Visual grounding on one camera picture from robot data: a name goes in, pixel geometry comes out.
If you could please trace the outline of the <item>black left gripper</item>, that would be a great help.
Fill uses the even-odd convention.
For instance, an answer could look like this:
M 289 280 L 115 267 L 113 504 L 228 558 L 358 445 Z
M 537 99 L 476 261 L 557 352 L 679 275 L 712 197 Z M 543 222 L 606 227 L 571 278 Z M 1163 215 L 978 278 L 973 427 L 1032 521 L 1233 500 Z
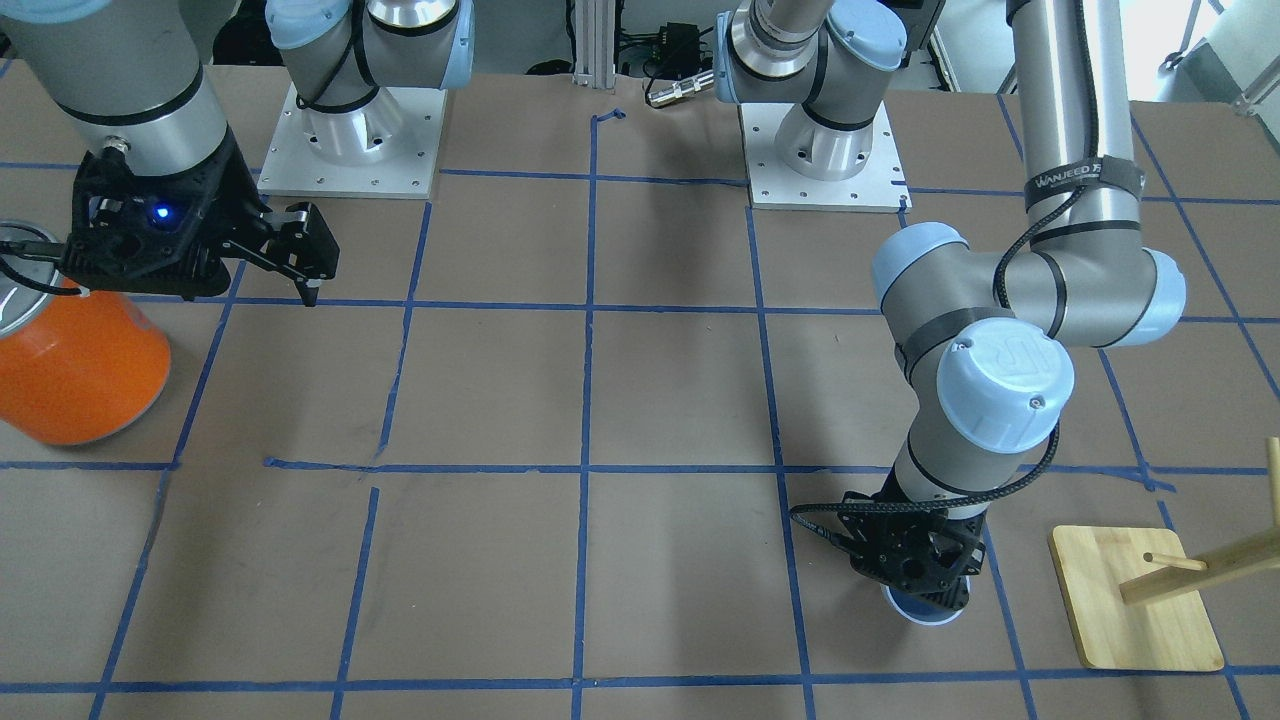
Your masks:
M 841 548 L 855 571 L 942 609 L 966 607 L 968 578 L 986 559 L 984 512 L 957 520 L 946 511 L 837 516 L 850 537 Z

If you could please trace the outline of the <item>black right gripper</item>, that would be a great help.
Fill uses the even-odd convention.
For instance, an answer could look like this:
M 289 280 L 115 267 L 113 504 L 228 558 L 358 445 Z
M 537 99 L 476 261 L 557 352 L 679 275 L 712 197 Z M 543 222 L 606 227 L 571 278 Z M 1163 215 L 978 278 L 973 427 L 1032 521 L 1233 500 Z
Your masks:
M 169 176 L 138 176 L 115 149 L 86 152 L 60 273 L 90 290 L 210 297 L 229 287 L 224 259 L 238 258 L 285 277 L 315 307 L 339 245 L 314 202 L 269 210 L 232 131 Z

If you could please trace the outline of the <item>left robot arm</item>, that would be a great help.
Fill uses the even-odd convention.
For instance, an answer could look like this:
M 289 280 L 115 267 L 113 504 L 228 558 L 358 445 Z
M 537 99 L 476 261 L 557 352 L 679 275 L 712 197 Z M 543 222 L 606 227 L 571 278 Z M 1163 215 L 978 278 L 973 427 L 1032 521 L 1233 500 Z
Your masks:
M 1027 229 L 1001 254 L 951 225 L 891 236 L 872 263 L 895 356 L 918 401 L 876 495 L 828 506 L 842 530 L 790 516 L 845 552 L 910 621 L 954 620 L 980 571 L 987 507 L 1052 461 L 1075 384 L 1069 348 L 1167 334 L 1187 283 L 1140 236 L 1115 1 L 1009 1 L 1021 106 Z M 724 102 L 785 102 L 774 146 L 792 173 L 847 181 L 870 160 L 873 122 L 908 32 L 878 1 L 745 1 L 718 15 Z

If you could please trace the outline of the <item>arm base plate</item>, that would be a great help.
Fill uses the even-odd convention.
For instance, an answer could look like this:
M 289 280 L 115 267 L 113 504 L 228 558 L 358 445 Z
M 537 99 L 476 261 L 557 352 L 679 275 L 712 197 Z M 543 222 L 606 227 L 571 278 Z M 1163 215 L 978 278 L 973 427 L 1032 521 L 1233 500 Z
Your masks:
M 765 210 L 910 211 L 884 104 L 855 131 L 831 129 L 799 104 L 739 106 L 751 205 Z
M 433 195 L 448 92 L 381 88 L 342 114 L 298 108 L 288 91 L 259 177 L 261 193 L 408 199 Z

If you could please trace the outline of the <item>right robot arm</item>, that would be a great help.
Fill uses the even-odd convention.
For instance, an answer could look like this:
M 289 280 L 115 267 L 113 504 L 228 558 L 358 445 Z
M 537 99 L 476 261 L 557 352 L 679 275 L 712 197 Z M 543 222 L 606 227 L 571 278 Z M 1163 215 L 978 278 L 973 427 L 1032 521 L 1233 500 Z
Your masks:
M 6 223 L 3 274 L 55 296 L 224 293 L 227 259 L 311 307 L 339 245 L 317 197 L 424 197 L 449 90 L 474 64 L 471 1 L 269 1 L 291 74 L 253 176 L 175 1 L 5 1 L 3 32 L 87 151 L 58 242 Z

